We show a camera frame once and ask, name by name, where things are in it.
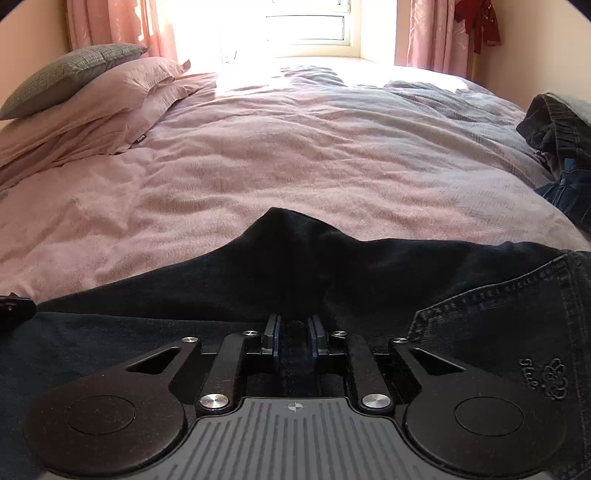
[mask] sheet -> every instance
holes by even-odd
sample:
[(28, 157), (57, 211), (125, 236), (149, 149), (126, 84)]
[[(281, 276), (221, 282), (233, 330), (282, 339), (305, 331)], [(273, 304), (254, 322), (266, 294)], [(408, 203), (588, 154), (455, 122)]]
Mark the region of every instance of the sheet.
[(533, 191), (551, 177), (517, 106), (455, 77), (439, 76), (447, 90), (345, 77), (231, 70), (130, 150), (21, 181), (0, 200), (0, 292), (47, 300), (186, 260), (273, 206), (361, 240), (591, 249)]

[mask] jeans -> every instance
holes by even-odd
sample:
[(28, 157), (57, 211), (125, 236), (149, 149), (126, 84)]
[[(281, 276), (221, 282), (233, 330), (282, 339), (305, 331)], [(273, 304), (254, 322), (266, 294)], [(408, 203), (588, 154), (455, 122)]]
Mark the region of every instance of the jeans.
[(50, 300), (0, 322), (0, 478), (41, 471), (22, 435), (32, 398), (184, 336), (215, 351), (228, 333), (319, 314), (385, 352), (388, 338), (521, 382), (559, 402), (567, 440), (551, 471), (591, 478), (591, 253), (531, 243), (357, 241), (271, 209), (202, 257)]
[(517, 131), (555, 180), (536, 190), (576, 226), (591, 232), (591, 127), (552, 94), (531, 102)]

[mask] grey pillow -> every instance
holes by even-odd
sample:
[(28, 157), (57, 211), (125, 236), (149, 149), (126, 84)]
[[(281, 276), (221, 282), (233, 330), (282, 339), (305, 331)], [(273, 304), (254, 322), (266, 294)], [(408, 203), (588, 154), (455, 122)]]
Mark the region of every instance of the grey pillow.
[(32, 115), (65, 102), (101, 73), (138, 59), (147, 51), (130, 43), (110, 43), (66, 53), (14, 90), (0, 108), (0, 120)]

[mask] black device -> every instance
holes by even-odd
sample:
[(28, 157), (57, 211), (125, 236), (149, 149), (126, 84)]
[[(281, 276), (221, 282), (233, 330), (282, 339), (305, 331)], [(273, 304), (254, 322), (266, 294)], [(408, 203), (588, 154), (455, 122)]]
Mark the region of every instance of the black device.
[(0, 320), (3, 322), (30, 320), (37, 312), (37, 305), (28, 297), (16, 293), (0, 295)]
[(406, 339), (374, 353), (314, 316), (302, 371), (320, 396), (282, 398), (281, 332), (272, 315), (217, 353), (186, 337), (47, 392), (24, 424), (43, 480), (552, 478), (565, 425), (537, 392)]

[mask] back pocket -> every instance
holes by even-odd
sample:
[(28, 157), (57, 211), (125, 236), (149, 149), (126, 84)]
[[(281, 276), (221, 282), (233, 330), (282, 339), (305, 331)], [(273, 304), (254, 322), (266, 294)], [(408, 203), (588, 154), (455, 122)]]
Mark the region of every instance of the back pocket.
[(590, 267), (588, 254), (562, 255), (521, 277), (420, 310), (408, 331), (409, 340), (426, 349), (560, 402), (567, 440), (552, 468), (559, 478), (591, 470)]

